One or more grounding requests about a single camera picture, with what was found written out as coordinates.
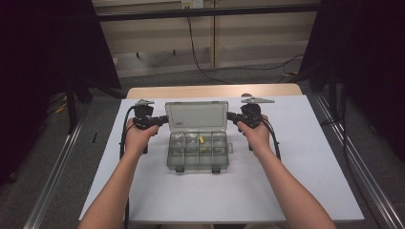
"black cable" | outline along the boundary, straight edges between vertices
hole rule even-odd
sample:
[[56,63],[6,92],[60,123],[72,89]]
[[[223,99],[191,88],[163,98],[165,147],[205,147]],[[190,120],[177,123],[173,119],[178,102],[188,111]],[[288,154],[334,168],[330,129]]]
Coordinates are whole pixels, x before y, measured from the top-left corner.
[[187,22],[188,22],[188,29],[189,29],[189,31],[190,31],[191,48],[192,48],[192,51],[193,51],[193,59],[194,59],[194,63],[196,64],[197,68],[200,70],[200,72],[201,72],[205,77],[207,77],[207,78],[209,78],[209,79],[212,79],[212,80],[216,80],[216,81],[222,82],[222,83],[224,83],[224,84],[230,84],[230,85],[231,85],[231,83],[229,83],[229,82],[227,82],[227,81],[224,81],[224,80],[221,80],[221,79],[217,79],[217,78],[208,76],[208,75],[204,72],[204,70],[203,70],[202,68],[200,68],[199,61],[198,61],[198,59],[197,59],[196,51],[195,51],[195,48],[194,48],[193,32],[192,32],[192,30],[191,30],[191,19],[190,19],[190,17],[187,17]]
[[[122,157],[124,156],[126,135],[127,135],[128,131],[135,125],[135,124],[132,124],[131,126],[129,126],[129,128],[126,128],[129,113],[131,113],[131,111],[134,109],[135,109],[135,106],[132,106],[130,109],[128,109],[128,111],[125,115],[125,118],[124,118],[124,124],[122,127],[122,134],[121,134],[121,142],[119,143],[119,159],[122,159]],[[128,224],[129,224],[129,198],[127,199],[127,204],[125,206],[124,229],[128,229]]]
[[301,60],[301,59],[297,59],[297,57],[304,56],[303,54],[297,54],[297,55],[295,55],[294,57],[292,57],[290,60],[284,62],[283,64],[281,64],[281,65],[279,65],[279,66],[271,67],[271,68],[225,67],[225,68],[204,70],[204,69],[202,69],[202,68],[200,67],[199,61],[198,61],[198,59],[197,59],[196,50],[195,50],[195,47],[194,47],[194,39],[193,39],[193,32],[192,32],[192,29],[191,29],[191,19],[190,19],[190,17],[187,17],[187,22],[188,22],[188,29],[189,29],[189,32],[190,32],[191,48],[192,48],[192,53],[193,53],[194,64],[195,64],[196,67],[202,72],[202,74],[203,74],[205,77],[207,77],[207,78],[209,78],[209,79],[212,79],[212,80],[220,81],[220,82],[222,82],[222,83],[224,83],[224,84],[231,84],[231,83],[230,83],[230,82],[227,82],[227,81],[223,81],[223,80],[221,80],[221,79],[213,78],[213,77],[211,77],[211,76],[208,76],[206,73],[209,73],[209,72],[216,72],[216,71],[222,71],[222,70],[265,70],[265,71],[269,71],[269,70],[276,70],[276,69],[280,69],[280,68],[284,68],[284,73],[285,73],[285,71],[286,71],[286,64],[288,64],[289,62],[294,61],[294,60]]
[[366,197],[364,197],[364,194],[360,189],[360,185],[358,184],[357,179],[355,178],[355,176],[353,174],[352,167],[351,167],[351,164],[349,162],[349,156],[348,156],[348,151],[347,151],[347,148],[348,148],[348,146],[347,146],[348,133],[347,133],[347,129],[346,129],[347,98],[346,98],[346,89],[345,89],[345,87],[342,88],[341,103],[340,104],[341,104],[341,109],[342,109],[341,120],[342,120],[342,129],[343,129],[343,157],[345,158],[345,162],[346,162],[346,165],[348,166],[349,174],[352,177],[352,181],[353,181],[355,187],[357,188],[360,196],[363,198],[363,201],[366,203],[366,206],[367,206],[369,212],[371,213],[373,220],[377,224],[378,228],[382,228],[380,223],[376,219],[376,216],[374,215],[369,202],[366,200]]
[[279,158],[279,160],[281,161],[281,155],[280,155],[280,148],[279,148],[279,142],[276,139],[276,134],[274,133],[274,129],[271,126],[270,122],[266,119],[262,119],[263,124],[265,124],[266,128],[268,129],[268,131],[271,134],[271,137],[273,138],[273,142],[274,142],[274,150],[276,153],[276,156]]

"plastic organizer box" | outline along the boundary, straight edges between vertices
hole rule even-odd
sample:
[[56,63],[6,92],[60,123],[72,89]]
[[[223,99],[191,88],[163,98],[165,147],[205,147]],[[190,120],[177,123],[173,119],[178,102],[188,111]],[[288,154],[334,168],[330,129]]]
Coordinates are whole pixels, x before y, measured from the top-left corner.
[[229,165],[226,140],[226,101],[168,102],[170,142],[167,167],[176,172],[211,170]]

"wrist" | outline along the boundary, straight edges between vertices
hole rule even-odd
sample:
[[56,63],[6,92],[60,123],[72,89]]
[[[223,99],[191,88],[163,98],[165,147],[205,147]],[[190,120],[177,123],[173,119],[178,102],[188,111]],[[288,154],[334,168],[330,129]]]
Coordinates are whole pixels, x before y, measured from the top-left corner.
[[276,156],[269,146],[262,148],[262,149],[258,149],[257,151],[256,150],[253,150],[253,151],[254,151],[255,156],[259,160],[267,159],[269,156],[270,157]]

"white table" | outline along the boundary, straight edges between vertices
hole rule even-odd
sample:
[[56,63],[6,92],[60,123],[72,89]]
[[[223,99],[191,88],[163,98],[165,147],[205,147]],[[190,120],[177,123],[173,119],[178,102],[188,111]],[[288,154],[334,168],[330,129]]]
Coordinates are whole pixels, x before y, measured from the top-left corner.
[[[268,96],[263,104],[280,142],[281,158],[291,173],[321,202],[335,221],[363,219],[352,191],[304,95]],[[168,101],[226,100],[229,111],[240,112],[240,97],[154,99],[155,115],[165,115]],[[113,173],[119,158],[120,132],[128,108],[137,99],[122,100],[117,119],[84,204],[82,218]],[[228,121],[228,142],[234,153],[219,175],[166,167],[169,128],[164,125],[142,156],[130,193],[130,220],[157,223],[252,223],[286,220],[257,158],[235,125]]]

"floor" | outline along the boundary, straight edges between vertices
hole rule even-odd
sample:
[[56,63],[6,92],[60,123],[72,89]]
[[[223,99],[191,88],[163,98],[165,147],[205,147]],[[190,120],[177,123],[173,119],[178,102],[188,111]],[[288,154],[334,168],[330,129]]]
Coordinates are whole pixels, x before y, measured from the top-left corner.
[[[229,52],[228,59],[220,62],[220,66],[237,65],[243,66],[242,68],[223,69],[208,74],[235,84],[285,82],[288,77],[283,76],[283,73],[297,72],[300,61],[291,62],[286,65],[285,69],[271,70],[271,68],[279,66],[294,55],[301,54],[304,50],[305,42],[301,45],[291,44],[290,46],[280,44],[265,49],[252,47],[243,53],[255,54],[257,63],[261,65],[251,66],[253,64],[251,55],[241,54],[240,49],[235,49],[232,50],[233,54]],[[196,52],[201,67],[208,68],[208,51],[199,50]],[[177,51],[176,55],[173,55],[172,51],[140,53],[139,56],[140,58],[137,58],[135,53],[113,56],[117,59],[116,69],[124,92],[134,86],[221,83],[207,79],[200,71],[196,70],[191,51]],[[317,100],[319,94],[310,91],[307,81],[299,82],[299,86],[303,93],[307,95],[319,122],[325,121],[325,114]],[[40,221],[36,224],[40,228],[74,228],[77,226],[77,215],[82,208],[82,202],[87,197],[86,194],[96,172],[97,162],[102,156],[105,142],[108,139],[119,106],[119,100],[112,98],[108,94],[97,90],[92,90],[92,94],[95,99],[91,105],[83,105],[77,102],[79,113],[84,111],[85,108],[88,108],[88,113],[84,117],[80,137],[77,139],[72,153],[67,158],[65,167],[61,170],[62,179],[51,192],[53,198],[43,205],[45,208],[44,215],[39,217]],[[321,92],[321,95],[327,94],[327,89]],[[59,103],[60,101],[57,101],[51,105],[50,111],[57,107]],[[388,197],[388,200],[403,221],[405,219],[404,162],[395,157],[383,136],[376,135],[373,132],[371,128],[373,124],[357,108],[355,102],[351,101],[350,95],[348,97],[346,117],[347,132],[356,150],[373,174],[373,179],[379,184],[379,188]],[[14,183],[0,187],[1,229],[21,228],[26,225],[33,207],[37,206],[38,197],[41,196],[43,187],[47,183],[68,137],[68,120],[66,109],[59,114],[51,113],[46,120],[43,132],[38,136],[32,147],[32,151],[17,171],[17,180]],[[342,145],[333,128],[330,125],[324,125],[322,128],[366,218],[357,222],[338,223],[338,228],[390,228],[380,214],[380,206],[375,204],[373,195],[370,195],[370,190],[363,184],[362,178],[355,172],[353,167],[351,174],[342,151]],[[243,225],[216,225],[216,228],[242,227]],[[155,225],[141,224],[134,225],[134,228],[155,228]]]

